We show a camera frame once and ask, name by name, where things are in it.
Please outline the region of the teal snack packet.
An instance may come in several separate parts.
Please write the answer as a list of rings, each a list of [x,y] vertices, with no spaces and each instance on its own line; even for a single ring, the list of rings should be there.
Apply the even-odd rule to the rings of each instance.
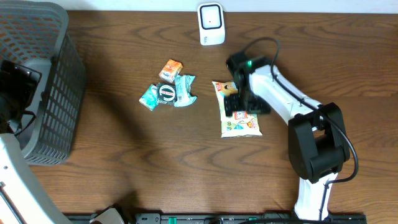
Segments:
[[[192,84],[195,80],[193,75],[177,75],[175,78],[177,100],[174,107],[185,107],[192,105],[197,97],[191,95]]]

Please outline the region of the black round-logo packet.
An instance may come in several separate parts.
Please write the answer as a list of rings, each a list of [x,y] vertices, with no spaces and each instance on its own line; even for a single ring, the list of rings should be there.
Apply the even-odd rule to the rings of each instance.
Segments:
[[[165,105],[174,105],[174,103],[177,101],[175,85],[158,83],[156,87],[158,102]]]

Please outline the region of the teal small box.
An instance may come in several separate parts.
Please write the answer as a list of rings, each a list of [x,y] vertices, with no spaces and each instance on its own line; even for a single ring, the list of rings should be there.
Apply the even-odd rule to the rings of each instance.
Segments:
[[[155,85],[151,85],[140,97],[139,102],[149,110],[153,111],[159,104],[157,87]]]

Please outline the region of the yellow snack bag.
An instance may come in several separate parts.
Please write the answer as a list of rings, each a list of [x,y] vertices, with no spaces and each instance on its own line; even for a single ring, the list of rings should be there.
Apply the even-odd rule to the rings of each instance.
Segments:
[[[246,111],[234,111],[231,116],[226,116],[224,100],[227,96],[238,93],[234,81],[215,82],[214,86],[220,109],[221,137],[236,138],[245,136],[262,136],[256,114],[248,114]]]

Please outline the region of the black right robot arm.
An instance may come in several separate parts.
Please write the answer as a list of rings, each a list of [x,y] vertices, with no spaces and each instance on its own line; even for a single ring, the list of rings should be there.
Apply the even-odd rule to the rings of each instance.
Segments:
[[[226,67],[238,89],[224,100],[226,116],[275,111],[284,120],[289,161],[300,177],[294,212],[302,220],[327,220],[330,188],[351,155],[340,108],[309,98],[268,58],[250,59],[240,51]]]

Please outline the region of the orange small box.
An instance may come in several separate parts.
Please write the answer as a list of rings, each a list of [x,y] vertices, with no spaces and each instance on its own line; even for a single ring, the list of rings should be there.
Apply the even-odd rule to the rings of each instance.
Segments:
[[[182,68],[183,64],[181,62],[169,59],[160,71],[159,77],[169,83],[173,83]]]

